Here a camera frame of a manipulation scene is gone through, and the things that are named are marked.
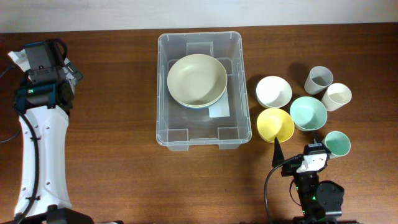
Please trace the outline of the white paper label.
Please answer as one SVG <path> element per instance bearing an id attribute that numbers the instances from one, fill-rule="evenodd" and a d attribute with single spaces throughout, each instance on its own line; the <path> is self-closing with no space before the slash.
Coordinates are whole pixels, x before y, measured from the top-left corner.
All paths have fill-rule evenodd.
<path id="1" fill-rule="evenodd" d="M 214 104 L 212 104 L 209 108 L 209 117 L 210 118 L 224 118 L 229 117 L 229 101 L 228 101 L 228 92 L 225 91 L 223 96 Z"/>

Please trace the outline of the grey plastic cup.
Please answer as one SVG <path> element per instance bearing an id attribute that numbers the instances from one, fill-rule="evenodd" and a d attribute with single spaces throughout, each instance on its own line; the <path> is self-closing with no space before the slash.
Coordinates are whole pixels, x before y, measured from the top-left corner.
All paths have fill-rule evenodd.
<path id="1" fill-rule="evenodd" d="M 323 66 L 316 66 L 310 70 L 304 84 L 305 91 L 310 95 L 316 95 L 333 82 L 332 72 Z"/>

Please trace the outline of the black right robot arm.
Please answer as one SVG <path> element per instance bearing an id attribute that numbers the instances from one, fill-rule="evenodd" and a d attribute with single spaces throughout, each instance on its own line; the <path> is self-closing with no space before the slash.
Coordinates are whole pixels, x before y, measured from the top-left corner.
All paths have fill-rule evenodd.
<path id="1" fill-rule="evenodd" d="M 330 154 L 322 142 L 315 141 L 306 145 L 303 153 L 285 159 L 279 140 L 274 139 L 272 171 L 280 168 L 282 177 L 293 177 L 300 200 L 303 215 L 294 217 L 294 223 L 336 223 L 342 216 L 344 188 L 318 176 L 327 167 Z"/>

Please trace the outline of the beige plate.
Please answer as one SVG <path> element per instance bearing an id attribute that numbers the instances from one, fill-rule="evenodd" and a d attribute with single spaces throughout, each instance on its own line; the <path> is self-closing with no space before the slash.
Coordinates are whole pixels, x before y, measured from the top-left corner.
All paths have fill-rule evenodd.
<path id="1" fill-rule="evenodd" d="M 172 98 L 193 106 L 214 102 L 226 91 L 227 84 L 224 66 L 205 54 L 181 58 L 167 75 L 167 88 Z"/>

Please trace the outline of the white plastic bowl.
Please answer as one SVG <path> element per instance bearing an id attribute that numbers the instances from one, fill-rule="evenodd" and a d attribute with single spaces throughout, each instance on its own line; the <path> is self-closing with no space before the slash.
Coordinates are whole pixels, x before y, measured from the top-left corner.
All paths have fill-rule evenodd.
<path id="1" fill-rule="evenodd" d="M 264 108 L 281 108 L 291 100 L 292 89 L 283 78 L 268 76 L 257 84 L 256 98 Z"/>

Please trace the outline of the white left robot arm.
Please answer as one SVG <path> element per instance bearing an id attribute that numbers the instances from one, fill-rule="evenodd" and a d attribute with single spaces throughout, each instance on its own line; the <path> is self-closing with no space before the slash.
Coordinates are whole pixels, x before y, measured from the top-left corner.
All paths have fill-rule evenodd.
<path id="1" fill-rule="evenodd" d="M 10 52 L 27 74 L 14 109 L 23 137 L 22 180 L 14 223 L 92 223 L 72 210 L 65 172 L 65 138 L 74 87 L 81 74 L 69 59 L 61 64 L 27 51 Z"/>

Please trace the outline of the green plastic cup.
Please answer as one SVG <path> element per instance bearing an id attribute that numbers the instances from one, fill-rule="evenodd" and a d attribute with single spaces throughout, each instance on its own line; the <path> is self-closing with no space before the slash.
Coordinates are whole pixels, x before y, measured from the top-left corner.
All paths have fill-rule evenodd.
<path id="1" fill-rule="evenodd" d="M 351 141 L 345 133 L 340 131 L 332 131 L 328 133 L 322 143 L 329 149 L 330 159 L 343 157 L 351 150 Z"/>

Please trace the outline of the white plastic cup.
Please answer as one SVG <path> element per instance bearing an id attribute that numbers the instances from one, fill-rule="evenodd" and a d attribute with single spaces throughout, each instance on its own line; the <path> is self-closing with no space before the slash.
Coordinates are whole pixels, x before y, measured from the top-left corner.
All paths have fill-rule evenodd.
<path id="1" fill-rule="evenodd" d="M 327 111 L 335 111 L 348 104 L 352 99 L 351 90 L 342 83 L 331 84 L 324 93 L 321 102 Z"/>

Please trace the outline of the clear plastic storage container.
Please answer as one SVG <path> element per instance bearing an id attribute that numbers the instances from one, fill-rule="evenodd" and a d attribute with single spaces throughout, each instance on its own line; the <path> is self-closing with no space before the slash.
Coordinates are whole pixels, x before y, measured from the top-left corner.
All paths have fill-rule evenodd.
<path id="1" fill-rule="evenodd" d="M 210 118 L 208 108 L 178 104 L 167 88 L 169 70 L 179 59 L 205 54 L 219 60 L 228 74 L 229 117 Z M 171 151 L 217 145 L 236 149 L 252 137 L 243 43 L 236 31 L 166 33 L 158 38 L 156 140 Z"/>

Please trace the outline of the yellow plastic bowl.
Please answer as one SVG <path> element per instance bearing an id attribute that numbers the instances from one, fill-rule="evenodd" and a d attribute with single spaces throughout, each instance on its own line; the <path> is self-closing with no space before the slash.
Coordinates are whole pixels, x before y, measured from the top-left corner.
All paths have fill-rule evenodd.
<path id="1" fill-rule="evenodd" d="M 269 108 L 262 111 L 257 117 L 257 130 L 260 137 L 269 143 L 289 140 L 295 131 L 294 121 L 286 111 L 279 108 Z"/>

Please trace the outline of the dark blue plastic plate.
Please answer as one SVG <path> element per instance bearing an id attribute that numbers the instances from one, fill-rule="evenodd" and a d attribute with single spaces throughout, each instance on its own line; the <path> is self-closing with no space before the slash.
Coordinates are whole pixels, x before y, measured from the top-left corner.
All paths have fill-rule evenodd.
<path id="1" fill-rule="evenodd" d="M 217 102 L 219 102 L 220 100 L 222 100 L 223 99 L 223 97 L 225 96 L 225 93 L 224 94 L 222 94 L 217 100 L 215 100 L 214 102 L 211 102 L 211 103 L 209 103 L 209 104 L 205 104 L 205 105 L 199 105 L 199 106 L 193 106 L 193 105 L 188 105 L 188 104 L 185 104 L 185 103 L 181 103 L 181 102 L 179 102 L 178 100 L 176 100 L 176 99 L 174 99 L 178 104 L 180 104 L 180 105 L 182 105 L 182 106 L 184 106 L 184 107 L 186 107 L 186 108 L 190 108 L 190 109 L 203 109 L 203 108 L 208 108 L 208 107 L 210 107 L 210 106 L 213 106 L 213 105 L 215 105 Z"/>

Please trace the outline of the mint green plastic bowl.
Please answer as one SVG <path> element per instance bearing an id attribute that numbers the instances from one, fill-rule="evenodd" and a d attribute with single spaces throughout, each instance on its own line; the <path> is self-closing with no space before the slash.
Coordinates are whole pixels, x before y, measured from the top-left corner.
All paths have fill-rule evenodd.
<path id="1" fill-rule="evenodd" d="M 294 100 L 290 106 L 290 115 L 295 127 L 301 131 L 316 131 L 326 124 L 328 118 L 324 104 L 310 96 Z"/>

